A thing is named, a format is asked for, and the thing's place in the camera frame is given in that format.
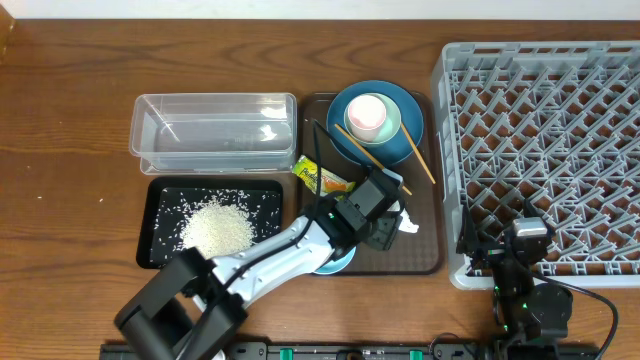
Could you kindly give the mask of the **white napkin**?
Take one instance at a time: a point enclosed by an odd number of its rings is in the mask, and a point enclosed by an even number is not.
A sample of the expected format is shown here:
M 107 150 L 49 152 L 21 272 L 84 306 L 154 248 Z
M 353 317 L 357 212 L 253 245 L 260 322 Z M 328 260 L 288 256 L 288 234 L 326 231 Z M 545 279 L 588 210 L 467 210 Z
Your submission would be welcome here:
M 411 221 L 409 213 L 407 212 L 407 210 L 405 208 L 403 208 L 400 205 L 399 201 L 396 201 L 394 203 L 394 208 L 395 208 L 396 211 L 399 212 L 399 215 L 400 215 L 400 218 L 401 218 L 401 221 L 400 221 L 400 224 L 398 226 L 398 229 L 401 232 L 405 232 L 405 233 L 411 233 L 411 234 L 417 233 L 418 230 L 419 230 L 419 225 L 415 224 L 415 223 L 413 223 Z

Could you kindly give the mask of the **light blue bowl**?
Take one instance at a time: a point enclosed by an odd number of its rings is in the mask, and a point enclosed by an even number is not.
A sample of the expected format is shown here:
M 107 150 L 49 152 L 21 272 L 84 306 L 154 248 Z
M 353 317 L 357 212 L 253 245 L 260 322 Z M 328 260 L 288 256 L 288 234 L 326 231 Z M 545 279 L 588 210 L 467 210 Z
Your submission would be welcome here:
M 356 254 L 356 248 L 352 248 L 349 253 L 338 260 L 331 260 L 324 264 L 322 267 L 314 271 L 316 275 L 332 275 L 345 269 L 352 261 Z

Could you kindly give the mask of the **yellow snack wrapper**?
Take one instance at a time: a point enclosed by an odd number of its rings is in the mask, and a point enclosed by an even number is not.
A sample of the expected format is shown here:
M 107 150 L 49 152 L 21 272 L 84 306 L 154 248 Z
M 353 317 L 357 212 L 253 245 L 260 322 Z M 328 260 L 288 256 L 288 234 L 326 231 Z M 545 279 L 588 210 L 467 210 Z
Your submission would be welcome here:
M 320 182 L 321 196 L 334 192 L 351 192 L 356 185 L 355 182 L 348 182 L 325 168 L 320 170 L 321 180 L 318 180 L 318 165 L 305 155 L 299 157 L 293 166 L 292 172 L 302 180 L 306 187 L 314 194 L 317 193 L 317 183 Z

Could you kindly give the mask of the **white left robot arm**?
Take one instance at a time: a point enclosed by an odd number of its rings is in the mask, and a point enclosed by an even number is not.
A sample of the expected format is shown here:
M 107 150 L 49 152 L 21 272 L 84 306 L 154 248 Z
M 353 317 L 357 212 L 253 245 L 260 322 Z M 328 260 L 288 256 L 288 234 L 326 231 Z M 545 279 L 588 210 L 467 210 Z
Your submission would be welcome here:
M 115 316 L 141 359 L 212 359 L 256 300 L 344 258 L 358 244 L 391 247 L 404 209 L 402 177 L 372 171 L 349 193 L 317 197 L 285 230 L 247 250 L 204 258 L 196 249 L 165 265 Z

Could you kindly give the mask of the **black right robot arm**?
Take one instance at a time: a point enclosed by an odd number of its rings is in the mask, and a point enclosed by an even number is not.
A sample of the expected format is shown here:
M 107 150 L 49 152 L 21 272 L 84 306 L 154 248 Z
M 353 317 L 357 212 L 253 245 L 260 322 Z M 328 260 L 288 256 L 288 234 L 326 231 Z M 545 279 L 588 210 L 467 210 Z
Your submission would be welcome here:
M 516 343 L 552 341 L 568 336 L 573 296 L 559 285 L 537 284 L 531 266 L 547 256 L 554 230 L 540 217 L 514 220 L 493 241 L 482 241 L 471 219 L 464 221 L 456 246 L 472 268 L 490 269 L 494 314 Z

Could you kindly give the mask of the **pile of rice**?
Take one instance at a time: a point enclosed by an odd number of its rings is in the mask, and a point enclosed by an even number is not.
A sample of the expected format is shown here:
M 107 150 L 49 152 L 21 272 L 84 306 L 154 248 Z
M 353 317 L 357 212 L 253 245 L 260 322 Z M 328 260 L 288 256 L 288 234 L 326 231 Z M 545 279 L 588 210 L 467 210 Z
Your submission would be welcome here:
M 205 258 L 229 255 L 257 244 L 247 214 L 234 205 L 215 201 L 204 205 L 188 218 L 181 232 L 184 248 L 197 249 Z

